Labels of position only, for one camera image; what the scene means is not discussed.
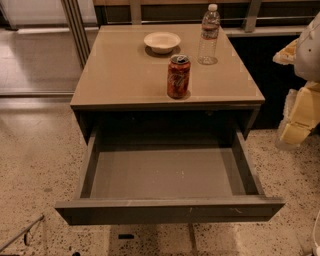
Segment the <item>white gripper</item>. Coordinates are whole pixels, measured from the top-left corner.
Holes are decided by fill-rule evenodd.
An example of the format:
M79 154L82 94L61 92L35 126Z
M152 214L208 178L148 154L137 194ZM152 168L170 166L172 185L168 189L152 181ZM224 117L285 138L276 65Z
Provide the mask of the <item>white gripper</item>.
M283 110L280 140L299 145L320 123L320 84L317 83L320 81L320 12L298 41L295 39L282 48L273 61L281 65L294 63L295 74L308 81L299 90L289 90Z

